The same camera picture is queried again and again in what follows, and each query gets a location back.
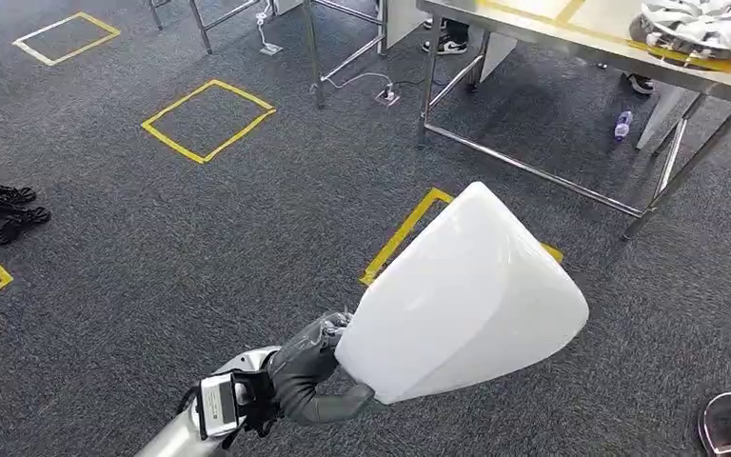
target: white object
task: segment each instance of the white object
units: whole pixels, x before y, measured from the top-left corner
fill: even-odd
[[[661,34],[731,50],[731,0],[644,0],[642,14]],[[651,43],[658,36],[648,36]]]
[[[535,364],[588,312],[562,267],[473,183],[365,291],[335,355],[388,405]]]

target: tabletop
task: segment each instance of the tabletop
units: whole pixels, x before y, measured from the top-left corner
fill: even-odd
[[[693,59],[694,70],[670,63],[684,54],[658,50],[631,38],[641,0],[417,0],[440,14],[530,43],[564,50],[588,61],[636,72],[674,86],[731,101],[731,64]]]

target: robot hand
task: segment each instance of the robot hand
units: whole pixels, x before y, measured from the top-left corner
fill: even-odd
[[[271,358],[267,371],[275,400],[285,416],[301,425],[339,422],[356,416],[374,397],[374,390],[360,384],[345,395],[322,396],[315,388],[338,367],[335,347],[351,314],[325,314],[293,336]]]

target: metal table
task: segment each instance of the metal table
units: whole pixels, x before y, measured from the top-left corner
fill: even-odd
[[[158,27],[158,30],[164,29],[164,24],[161,22],[161,18],[158,16],[158,9],[163,7],[164,5],[168,4],[172,0],[147,0],[147,3],[149,5],[149,10],[152,12],[152,20],[155,21],[155,25]],[[203,47],[206,48],[206,53],[212,54],[214,51],[211,49],[211,41],[208,40],[208,31],[219,26],[220,24],[226,22],[228,19],[236,16],[240,12],[247,10],[248,8],[256,5],[260,2],[260,0],[246,0],[245,3],[242,5],[234,8],[233,10],[223,14],[219,18],[209,22],[208,24],[203,21],[203,16],[200,14],[200,9],[197,7],[197,3],[195,0],[188,0],[189,6],[191,7],[191,12],[194,14],[194,20],[197,22],[197,29],[200,31],[200,37],[203,39]],[[276,15],[276,6],[273,3],[273,0],[266,0],[270,4],[270,15],[274,16]]]
[[[719,128],[694,153],[691,159],[673,177],[672,169],[680,150],[682,137],[688,121],[699,109],[703,100],[716,97],[731,101],[731,68],[726,62],[705,62],[690,60],[697,66],[715,68],[717,70],[692,70],[677,66],[656,56],[674,60],[685,60],[683,56],[668,50],[649,49],[629,38],[629,25],[638,15],[641,0],[417,0],[417,8],[432,14],[433,28],[430,42],[437,43],[442,18],[454,19],[476,27],[484,32],[484,39],[478,55],[464,67],[438,94],[433,96],[433,73],[436,65],[436,53],[431,52],[425,71],[425,85],[422,101],[422,113],[418,126],[418,141],[422,145],[425,133],[430,130],[446,138],[452,139],[484,154],[490,155],[507,164],[534,174],[546,181],[572,190],[580,195],[607,205],[635,218],[626,229],[622,238],[630,239],[651,219],[655,211],[665,199],[682,186],[693,168],[705,159],[716,148],[722,137],[731,130],[731,113]],[[699,95],[682,115],[663,144],[655,151],[660,152],[668,143],[671,147],[665,154],[665,162],[654,192],[654,197],[645,209],[636,209],[618,200],[602,195],[595,190],[564,179],[561,176],[536,169],[520,160],[487,146],[464,138],[447,129],[433,125],[429,120],[430,111],[446,97],[463,79],[472,87],[477,87],[484,62],[486,44],[490,32],[524,40],[530,43],[546,45],[563,50],[588,61],[605,62],[611,67],[632,71],[665,83],[691,89]]]
[[[306,23],[306,43],[309,47],[309,59],[312,63],[312,89],[315,93],[315,104],[318,108],[323,108],[326,100],[324,98],[324,83],[331,81],[332,76],[338,73],[338,71],[344,69],[346,66],[357,60],[361,55],[365,54],[371,48],[377,47],[379,54],[385,53],[387,50],[387,30],[386,25],[388,21],[388,3],[389,0],[382,0],[380,2],[379,17],[373,17],[364,12],[353,10],[349,7],[337,4],[330,0],[304,0],[304,15]],[[355,17],[362,21],[377,26],[377,36],[371,41],[366,43],[364,46],[355,50],[354,53],[349,55],[343,62],[341,62],[334,69],[330,70],[326,74],[322,74],[321,61],[318,56],[318,40],[315,38],[315,21],[312,16],[312,4],[321,5],[331,10],[336,10],[343,14],[347,14],[351,17]]]

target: metal frame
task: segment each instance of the metal frame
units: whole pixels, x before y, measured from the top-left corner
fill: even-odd
[[[164,29],[164,25],[161,23],[161,18],[158,17],[158,9],[171,1],[172,0],[162,0],[159,3],[155,3],[155,0],[147,0],[149,10],[152,11],[152,20],[155,21],[155,25],[158,26],[158,30]]]
[[[440,14],[433,14],[433,28],[430,31],[430,43],[438,43],[439,35],[441,33],[441,23],[442,16]],[[716,129],[716,131],[704,142],[704,144],[694,153],[690,160],[688,160],[688,162],[677,172],[677,174],[673,178],[671,177],[671,172],[674,168],[674,163],[677,158],[677,153],[680,150],[682,137],[684,136],[688,121],[696,113],[704,100],[707,98],[706,95],[697,95],[697,98],[694,99],[691,106],[688,107],[688,109],[682,115],[682,118],[673,128],[672,133],[665,137],[665,139],[662,141],[654,154],[655,156],[657,156],[659,154],[659,151],[668,142],[668,138],[671,138],[671,149],[668,154],[666,154],[665,162],[662,166],[660,179],[658,180],[657,188],[654,192],[654,197],[652,197],[651,201],[648,203],[645,209],[633,208],[623,202],[600,194],[595,190],[585,188],[584,186],[562,178],[561,176],[558,176],[556,174],[537,169],[531,165],[528,165],[525,162],[505,155],[487,146],[476,143],[468,138],[464,138],[447,129],[434,126],[430,123],[429,116],[433,108],[435,108],[435,106],[444,97],[446,97],[453,90],[453,88],[466,76],[468,76],[467,82],[471,85],[471,87],[477,88],[477,85],[480,81],[480,71],[483,67],[483,61],[485,60],[487,48],[486,44],[488,43],[488,37],[490,33],[491,32],[489,30],[484,31],[484,38],[478,55],[468,65],[466,65],[466,67],[459,71],[458,74],[456,74],[456,76],[452,79],[452,81],[450,81],[449,84],[447,84],[435,97],[432,96],[432,86],[433,74],[435,73],[436,68],[437,52],[431,52],[429,54],[427,58],[427,66],[425,69],[425,86],[422,98],[422,110],[417,128],[418,145],[422,146],[424,144],[425,134],[428,130],[430,130],[438,133],[439,135],[442,135],[443,137],[449,138],[458,143],[461,143],[462,145],[475,149],[476,151],[499,159],[507,163],[508,165],[511,165],[518,169],[522,169],[523,171],[527,171],[539,178],[544,179],[545,181],[549,181],[551,183],[562,186],[565,189],[571,190],[586,198],[589,198],[612,209],[616,209],[624,214],[632,216],[635,218],[635,221],[623,233],[623,240],[631,239],[646,222],[654,217],[656,210],[664,203],[667,198],[676,193],[676,191],[688,179],[691,171],[708,155],[710,155],[713,149],[719,144],[722,137],[731,130],[730,113],[730,115],[727,116],[727,119],[723,122],[723,124],[721,124],[719,128]]]
[[[158,30],[163,30],[164,26],[161,23],[161,18],[158,17],[158,9],[171,2],[172,0],[162,0],[160,3],[156,3],[155,0],[147,0],[149,9],[152,11],[152,19],[155,21],[155,25],[158,26]],[[200,37],[203,39],[203,47],[206,48],[206,53],[213,54],[214,50],[211,48],[211,42],[208,40],[208,31],[226,22],[228,19],[236,16],[240,12],[247,10],[248,8],[256,5],[263,0],[247,0],[239,7],[223,14],[214,21],[206,24],[203,22],[203,17],[200,15],[200,9],[197,8],[196,0],[188,0],[191,12],[194,14],[194,20],[197,22],[197,28],[200,30]],[[276,6],[273,4],[273,0],[264,0],[270,4],[270,15],[276,14]]]
[[[353,10],[349,7],[339,5],[329,0],[304,0],[303,9],[306,24],[306,43],[309,46],[309,58],[312,65],[312,87],[315,92],[315,104],[318,106],[318,108],[323,108],[324,104],[326,103],[326,99],[324,97],[324,82],[328,81],[340,70],[344,69],[346,66],[357,60],[357,58],[359,58],[361,55],[371,50],[371,48],[379,45],[377,48],[377,53],[381,55],[383,55],[385,53],[385,50],[387,50],[388,1],[389,0],[381,0],[382,5],[380,10],[382,14],[381,17],[377,18],[369,16],[368,14],[359,12],[357,10]],[[312,17],[313,2],[317,3],[318,5],[323,5],[331,10],[336,10],[338,12],[342,12],[343,14],[348,14],[349,16],[356,17],[368,23],[379,26],[377,30],[377,36],[374,39],[366,43],[362,48],[354,51],[354,53],[344,59],[344,61],[340,63],[337,67],[323,75],[321,74],[321,61],[318,58],[318,41],[315,38],[315,24]]]

